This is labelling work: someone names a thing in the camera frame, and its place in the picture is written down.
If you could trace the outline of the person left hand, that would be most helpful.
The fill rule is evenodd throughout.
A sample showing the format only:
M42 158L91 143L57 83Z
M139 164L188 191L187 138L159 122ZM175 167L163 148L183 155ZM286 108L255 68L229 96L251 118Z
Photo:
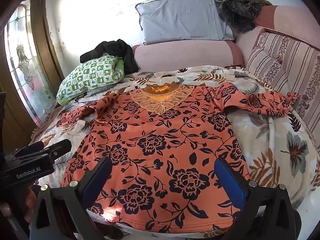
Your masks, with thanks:
M31 188L26 188L22 196L14 198L10 203L1 203L1 214L8 218L12 215L23 215L25 221L30 224L33 219L33 213L37 197Z

